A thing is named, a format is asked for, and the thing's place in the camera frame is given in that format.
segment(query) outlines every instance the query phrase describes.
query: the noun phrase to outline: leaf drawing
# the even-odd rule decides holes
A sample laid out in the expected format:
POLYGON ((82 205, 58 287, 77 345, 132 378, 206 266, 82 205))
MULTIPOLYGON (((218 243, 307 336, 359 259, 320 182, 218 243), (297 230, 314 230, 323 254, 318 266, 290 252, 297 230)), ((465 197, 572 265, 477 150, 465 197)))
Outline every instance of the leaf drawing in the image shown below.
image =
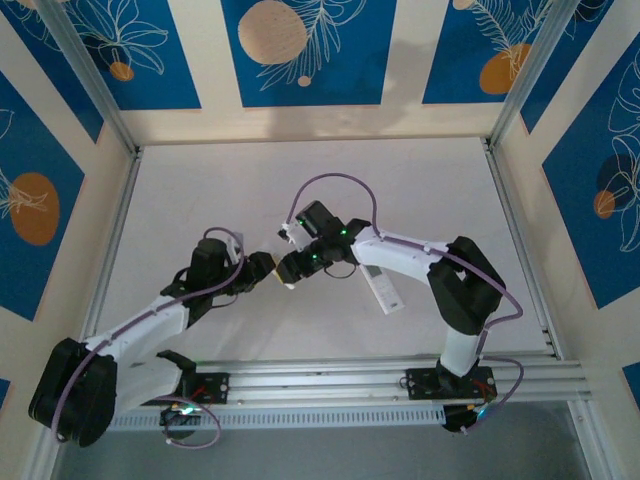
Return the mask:
MULTIPOLYGON (((30 35, 60 51, 36 10, 17 0, 2 1, 30 35)), ((137 0, 69 0, 61 6, 98 68, 121 81, 133 78, 132 66, 164 73, 164 63, 153 49, 167 42, 169 32, 138 20, 137 0)))
POLYGON ((620 213, 619 250, 640 246, 640 50, 625 69, 609 112, 608 129, 614 134, 613 175, 596 197, 596 214, 608 218, 620 213))
POLYGON ((354 0, 279 0, 298 15, 306 31, 306 44, 302 52, 290 61, 263 65, 258 78, 264 83, 260 91, 284 81, 287 85, 296 80, 307 79, 322 70, 323 64, 331 61, 332 52, 340 53, 341 41, 338 27, 356 18, 367 0, 358 0, 355 10, 347 15, 346 6, 354 0))
POLYGON ((564 33, 566 33, 571 40, 574 40, 578 24, 597 22, 609 2, 610 0, 582 0, 576 8, 573 17, 569 20, 569 24, 564 29, 564 33))
POLYGON ((524 13, 517 16, 510 0, 474 0, 469 10, 475 15, 480 32, 491 40, 494 50, 509 60, 513 80, 524 63, 523 46, 538 31, 553 0, 529 0, 524 13))
POLYGON ((17 0, 2 0, 11 13, 22 23, 25 31, 38 41, 43 42, 46 46, 60 51, 58 44, 55 42, 47 27, 45 27, 42 18, 38 12, 29 8, 17 0))
MULTIPOLYGON (((9 132, 13 115, 14 112, 11 110, 0 109, 0 140, 9 132)), ((0 169, 0 218, 5 218, 14 209, 19 212, 23 206, 45 212, 47 207, 43 203, 46 198, 46 193, 34 196, 16 188, 0 169)))

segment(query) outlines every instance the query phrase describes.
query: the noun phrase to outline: metal frame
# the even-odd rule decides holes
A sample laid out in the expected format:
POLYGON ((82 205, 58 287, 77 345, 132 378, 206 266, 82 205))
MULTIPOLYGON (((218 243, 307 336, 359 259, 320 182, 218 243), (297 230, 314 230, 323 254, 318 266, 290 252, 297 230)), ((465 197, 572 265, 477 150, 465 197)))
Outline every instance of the metal frame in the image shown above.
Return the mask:
POLYGON ((62 5, 56 0, 33 0, 33 3, 42 22, 60 47, 71 69, 80 80, 102 118, 111 126, 122 146, 132 156, 136 155, 138 147, 133 135, 122 119, 113 95, 111 95, 98 67, 91 59, 62 5))
POLYGON ((520 114, 524 102, 538 81, 545 64, 556 48, 580 1, 560 0, 554 2, 551 6, 549 15, 540 28, 540 32, 531 46, 527 60, 513 82, 500 115, 491 130, 489 139, 492 151, 495 152, 495 149, 502 143, 513 120, 520 114))
MULTIPOLYGON (((510 187, 512 181, 497 148, 519 114, 579 2, 580 0, 558 1, 553 5, 548 20, 542 26, 528 60, 508 94, 504 108, 489 139, 484 141, 484 145, 536 313, 541 321, 543 332, 548 338, 549 346, 547 352, 539 355, 515 356, 525 365, 527 373, 512 400, 567 401, 594 478, 620 478, 615 456, 606 442, 607 437, 591 401, 591 394, 580 363, 567 360, 569 353, 552 321, 553 312, 550 312, 549 305, 545 302, 545 284, 541 281, 544 277, 536 268, 537 263, 527 248, 528 235, 525 222, 520 220, 523 218, 522 210, 517 201, 517 195, 510 187)), ((124 148, 134 158, 114 219, 102 270, 85 318, 81 337, 84 338, 95 334, 97 329, 140 168, 141 152, 102 76, 61 5, 56 0, 34 0, 34 3, 45 26, 60 46, 90 98, 106 122, 111 125, 124 148)), ((230 419, 243 418, 242 422, 249 422, 248 424, 254 422, 254 427, 255 422, 259 423, 255 418, 266 418, 265 415, 277 416, 283 408, 288 410, 293 408, 300 415, 306 415, 309 412, 320 412, 319 414, 323 415, 326 412, 338 411, 343 413, 375 411, 378 415, 382 415, 380 417, 382 420, 378 418, 375 421, 384 421, 388 425, 400 425, 403 424, 399 420, 400 416, 394 416, 398 412, 439 411, 438 402, 409 401, 407 392, 399 385, 399 379, 407 368, 433 367, 435 362, 434 356, 426 356, 305 362, 215 362, 202 363, 199 367, 203 371, 231 373, 228 397, 230 404, 220 407, 219 410, 222 415, 227 415, 230 419)), ((489 362, 489 364, 494 368, 498 391, 504 394, 513 385, 517 370, 512 365, 495 362, 489 362)), ((128 416, 117 419, 113 428, 117 429, 123 425, 127 427, 125 425, 127 417, 134 418, 136 415, 139 418, 156 416, 157 409, 151 407, 137 409, 128 416)), ((323 424, 323 422, 324 420, 318 420, 317 423, 323 424)), ((142 424, 134 427, 137 430, 146 428, 142 424)), ((261 428, 264 427, 282 428, 282 422, 278 420, 268 426, 261 426, 261 428)), ((30 460, 27 462, 28 467, 23 472, 22 478, 25 480, 48 478, 53 471, 57 453, 58 447, 52 441, 50 432, 41 428, 33 443, 30 460)))

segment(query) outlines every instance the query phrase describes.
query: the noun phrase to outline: orange circle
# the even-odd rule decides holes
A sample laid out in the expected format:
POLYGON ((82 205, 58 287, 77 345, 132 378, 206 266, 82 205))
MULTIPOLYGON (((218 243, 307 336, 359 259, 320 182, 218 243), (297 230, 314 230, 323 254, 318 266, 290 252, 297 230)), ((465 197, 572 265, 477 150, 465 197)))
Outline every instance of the orange circle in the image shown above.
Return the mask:
POLYGON ((279 0, 254 4, 238 23, 240 45, 251 60, 262 65, 290 62, 308 42, 304 21, 279 0))
MULTIPOLYGON (((31 198, 46 195, 44 200, 38 203, 39 208, 23 203, 10 210, 11 223, 20 238, 38 247, 46 245, 56 234, 60 221, 60 200, 56 187, 40 173, 24 173, 15 179, 12 187, 31 198)), ((18 194, 13 195, 13 200, 17 201, 18 194)))
POLYGON ((113 75, 113 78, 121 82, 133 80, 133 69, 126 63, 113 62, 109 67, 109 72, 113 75))
POLYGON ((298 79, 298 85, 300 85, 301 87, 308 87, 309 85, 311 85, 311 78, 307 77, 306 75, 301 76, 298 79))
POLYGON ((613 215, 613 212, 616 209, 616 199, 613 196, 613 193, 608 190, 598 192, 596 198, 593 200, 593 209, 596 211, 596 215, 603 220, 613 215))
POLYGON ((480 88, 489 95, 502 95, 509 92, 516 79, 511 69, 512 58, 515 56, 514 68, 520 71, 529 55, 531 45, 521 43, 514 45, 505 52, 500 52, 489 60, 480 73, 480 88))

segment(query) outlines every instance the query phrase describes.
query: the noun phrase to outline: white line drawing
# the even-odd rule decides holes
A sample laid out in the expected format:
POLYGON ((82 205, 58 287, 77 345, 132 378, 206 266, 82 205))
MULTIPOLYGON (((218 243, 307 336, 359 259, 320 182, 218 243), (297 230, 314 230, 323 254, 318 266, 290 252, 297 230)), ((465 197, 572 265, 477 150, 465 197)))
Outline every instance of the white line drawing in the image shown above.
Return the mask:
POLYGON ((566 33, 571 40, 574 40, 578 23, 597 22, 609 2, 610 0, 582 0, 569 21, 567 28, 564 29, 564 33, 566 33))
MULTIPOLYGON (((17 0, 3 1, 32 36, 59 51, 35 10, 17 0)), ((120 81, 133 79, 134 66, 164 73, 165 65, 153 49, 167 42, 169 32, 138 20, 138 0, 69 0, 62 6, 98 68, 120 81)))
POLYGON ((7 8, 20 20, 22 26, 36 40, 40 40, 46 46, 59 52, 58 44, 55 42, 40 15, 34 8, 30 8, 18 0, 2 0, 7 8))
POLYGON ((553 0, 529 0, 525 11, 516 15, 511 0, 454 0, 454 7, 471 11, 480 32, 491 40, 493 49, 509 60, 513 80, 524 62, 524 46, 540 29, 553 0))
POLYGON ((640 247, 640 50, 625 69, 609 112, 608 129, 617 171, 595 201, 596 214, 609 218, 620 213, 620 251, 640 247))
MULTIPOLYGON (((513 81, 529 53, 530 43, 549 15, 554 1, 528 0, 521 15, 516 15, 511 0, 453 0, 453 6, 457 10, 469 10, 474 14, 480 32, 489 38, 493 49, 498 52, 498 58, 508 60, 509 79, 513 81)), ((609 1, 582 0, 565 33, 573 40, 577 24, 597 21, 609 1)))
POLYGON ((356 18, 367 0, 262 0, 238 24, 240 43, 263 70, 260 91, 284 81, 301 87, 340 53, 338 28, 356 18), (347 8, 358 1, 355 8, 347 8))
MULTIPOLYGON (((7 109, 0 109, 0 140, 4 138, 13 121, 14 112, 7 109)), ((19 188, 14 187, 0 168, 0 218, 5 218, 11 210, 20 211, 21 207, 29 207, 41 212, 46 212, 47 207, 43 205, 47 194, 29 195, 19 188)))

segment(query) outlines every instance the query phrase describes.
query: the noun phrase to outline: aluminum frame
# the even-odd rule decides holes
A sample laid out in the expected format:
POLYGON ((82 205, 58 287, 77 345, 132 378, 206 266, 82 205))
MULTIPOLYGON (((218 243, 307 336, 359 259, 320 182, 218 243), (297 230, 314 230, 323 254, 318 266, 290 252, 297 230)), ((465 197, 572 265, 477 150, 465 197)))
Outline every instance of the aluminum frame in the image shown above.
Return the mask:
MULTIPOLYGON (((569 403, 576 430, 583 445, 589 468, 594 478, 620 478, 615 459, 600 425, 597 410, 578 361, 567 360, 569 353, 557 332, 549 306, 545 302, 543 276, 536 269, 535 259, 527 248, 525 223, 520 221, 522 211, 510 188, 510 177, 497 147, 533 88, 544 64, 551 55, 566 23, 580 0, 556 2, 543 25, 529 59, 507 96, 504 108, 490 138, 485 140, 487 161, 494 178, 514 244, 522 264, 534 306, 541 319, 543 332, 548 333, 549 349, 540 355, 515 356, 524 365, 525 380, 513 401, 566 400, 569 403)), ((133 135, 126 127, 104 80, 83 48, 62 7, 55 0, 34 0, 45 26, 60 45, 65 57, 80 79, 83 87, 98 107, 105 120, 114 129, 123 146, 135 158, 121 195, 111 238, 104 257, 102 270, 95 286, 90 309, 85 318, 82 337, 92 335, 104 304, 109 279, 113 270, 119 241, 124 228, 128 207, 134 191, 141 155, 133 135)), ((372 406, 398 410, 409 405, 406 394, 398 384, 404 370, 411 367, 435 365, 436 358, 364 358, 358 360, 318 360, 306 362, 216 362, 203 363, 205 371, 230 372, 230 412, 267 411, 282 408, 345 408, 361 409, 372 406)), ((517 370, 512 365, 493 363, 499 392, 513 384, 517 370)), ((425 405, 432 403, 419 402, 425 405)), ((23 479, 48 478, 54 468, 58 447, 49 432, 41 427, 33 442, 28 467, 23 479)))

